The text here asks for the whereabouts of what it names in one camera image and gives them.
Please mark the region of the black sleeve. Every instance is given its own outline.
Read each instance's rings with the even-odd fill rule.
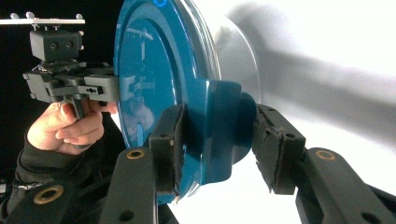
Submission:
[[[53,180],[65,180],[80,186],[97,169],[104,157],[102,142],[98,141],[80,155],[67,155],[33,147],[25,138],[11,196],[0,206],[0,223],[5,221],[30,188]]]

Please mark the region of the finger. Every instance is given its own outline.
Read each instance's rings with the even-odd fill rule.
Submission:
[[[84,119],[59,130],[55,136],[58,139],[76,138],[90,133],[100,126],[102,126],[102,114],[100,112],[90,112]]]
[[[78,146],[89,145],[99,140],[103,136],[104,132],[104,127],[100,126],[92,132],[80,135],[79,137],[66,138],[64,139],[64,142]]]
[[[84,152],[85,150],[87,150],[88,148],[90,148],[91,145],[89,145],[86,148],[79,148],[79,149],[75,149],[75,146],[72,144],[68,144],[68,143],[64,143],[62,144],[58,149],[54,150],[56,152],[61,152],[61,153],[65,153],[65,154],[70,154],[70,155],[79,155],[82,152]]]
[[[56,108],[56,106],[56,104],[50,105],[34,125],[45,132],[51,133],[76,122],[70,104],[61,105],[60,108]]]
[[[89,101],[88,104],[90,106],[90,110],[95,112],[109,112],[111,114],[116,114],[118,111],[116,102],[107,102],[106,106],[99,105],[99,101]]]

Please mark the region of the black backdrop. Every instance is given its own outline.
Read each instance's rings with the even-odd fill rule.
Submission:
[[[0,19],[9,19],[10,13],[25,18],[32,11],[38,18],[74,19],[81,14],[86,24],[62,26],[68,30],[82,30],[81,62],[112,64],[114,34],[122,6],[121,0],[41,0],[0,1]],[[0,174],[15,167],[23,147],[23,134],[29,125],[45,110],[47,103],[32,100],[22,73],[35,67],[39,60],[32,56],[29,42],[30,25],[0,25]],[[114,161],[124,149],[122,136],[109,116],[104,116],[105,145],[108,161]]]

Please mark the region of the round blue lid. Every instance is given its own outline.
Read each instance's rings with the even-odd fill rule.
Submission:
[[[128,148],[144,144],[165,108],[186,106],[181,197],[231,175],[241,87],[218,80],[212,39],[192,1],[126,0],[117,24],[114,68]],[[160,201],[170,203],[174,197]]]

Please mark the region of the black mechanical bracket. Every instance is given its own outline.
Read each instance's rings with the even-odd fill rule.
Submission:
[[[304,148],[305,138],[271,107],[258,105],[253,152],[275,194],[293,194],[301,221],[396,223],[396,198],[366,185],[346,160],[325,148]]]
[[[20,19],[15,13],[11,20],[0,20],[0,24],[31,24],[30,44],[33,56],[41,64],[23,74],[33,99],[47,103],[69,103],[77,119],[83,119],[86,111],[84,101],[88,98],[106,102],[120,100],[119,78],[107,63],[79,63],[76,58],[83,48],[83,32],[61,30],[61,24],[83,24],[80,14],[75,20],[39,19],[32,12],[27,19]],[[75,145],[75,148],[88,146]]]
[[[177,224],[166,204],[158,206],[157,195],[173,194],[176,198],[179,195],[184,161],[184,118],[184,105],[169,107],[163,111],[143,147],[121,152],[112,176],[80,190],[68,182],[50,182],[40,186],[28,193],[10,215],[8,223],[24,223],[26,220],[32,224],[71,223],[76,220],[81,222],[75,223],[84,223],[84,220],[95,218],[91,214],[96,213],[101,214],[99,223],[103,224]],[[36,203],[37,197],[45,202]],[[101,202],[104,202],[103,207],[97,207]],[[73,207],[76,204],[85,206],[85,214],[75,211]]]

